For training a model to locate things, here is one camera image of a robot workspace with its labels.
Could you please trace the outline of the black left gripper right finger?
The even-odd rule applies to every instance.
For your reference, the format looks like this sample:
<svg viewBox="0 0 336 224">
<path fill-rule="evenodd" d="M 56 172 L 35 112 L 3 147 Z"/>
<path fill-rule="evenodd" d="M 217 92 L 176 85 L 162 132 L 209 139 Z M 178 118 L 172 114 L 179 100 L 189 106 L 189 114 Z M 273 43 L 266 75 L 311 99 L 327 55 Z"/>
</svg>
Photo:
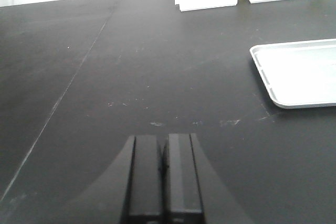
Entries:
<svg viewBox="0 0 336 224">
<path fill-rule="evenodd" d="M 170 134 L 164 163 L 166 223 L 254 223 L 215 172 L 196 134 Z"/>
</svg>

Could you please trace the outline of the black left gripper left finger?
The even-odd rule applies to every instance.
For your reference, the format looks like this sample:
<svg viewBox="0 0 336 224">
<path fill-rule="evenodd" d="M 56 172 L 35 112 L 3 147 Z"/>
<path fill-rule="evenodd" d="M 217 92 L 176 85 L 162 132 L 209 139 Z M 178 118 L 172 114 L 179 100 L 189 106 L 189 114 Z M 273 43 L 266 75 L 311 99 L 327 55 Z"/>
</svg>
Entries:
<svg viewBox="0 0 336 224">
<path fill-rule="evenodd" d="M 161 223 L 161 150 L 154 135 L 130 136 L 106 171 L 39 223 Z"/>
</svg>

